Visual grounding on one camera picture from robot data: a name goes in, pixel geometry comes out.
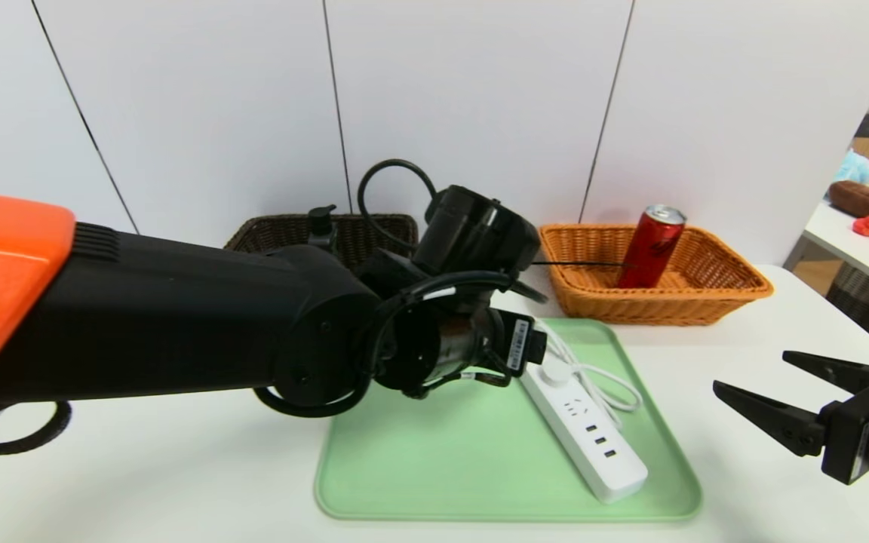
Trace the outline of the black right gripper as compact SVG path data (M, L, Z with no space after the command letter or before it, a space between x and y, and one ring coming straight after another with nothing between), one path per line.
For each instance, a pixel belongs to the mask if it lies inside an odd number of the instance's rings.
M821 470L846 485L855 483L869 472L869 365L802 351L783 351L781 357L852 393L821 412L825 426L818 413L725 382L713 382L714 395L794 455L818 456L824 448Z

